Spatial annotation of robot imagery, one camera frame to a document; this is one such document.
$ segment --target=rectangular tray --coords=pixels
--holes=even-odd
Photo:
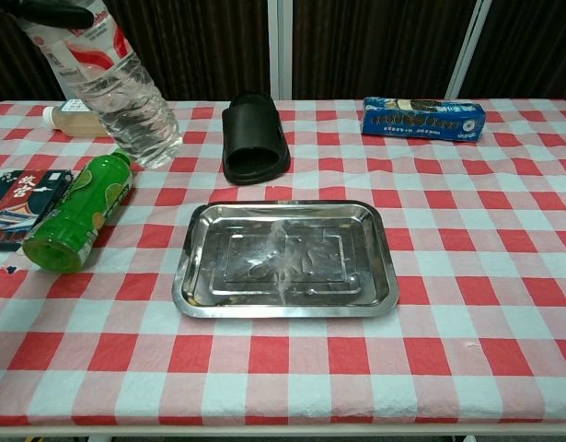
[[[199,318],[350,317],[389,311],[399,293],[373,207],[291,201],[198,207],[172,296]]]

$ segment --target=black slipper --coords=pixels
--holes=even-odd
[[[272,180],[291,165],[279,112],[269,95],[238,95],[223,111],[224,175],[234,184]]]

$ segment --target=dark box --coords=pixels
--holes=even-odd
[[[477,141],[484,124],[485,111],[475,103],[364,99],[363,134]]]
[[[13,170],[0,177],[0,250],[17,250],[71,182],[70,170]]]

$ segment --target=checkered tablecloth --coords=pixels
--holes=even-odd
[[[113,148],[52,132],[42,104],[0,103],[0,175]],[[480,104],[475,145],[361,136],[359,101],[279,102],[291,169],[238,188],[220,173],[225,104],[173,103],[185,146],[136,172],[83,272],[0,252],[0,425],[566,422],[566,102]],[[383,218],[390,314],[177,312],[199,204],[343,198]]]

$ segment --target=green plastic bottle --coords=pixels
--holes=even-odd
[[[63,199],[28,234],[25,255],[44,269],[79,271],[115,208],[132,187],[131,159],[121,149],[93,158]]]

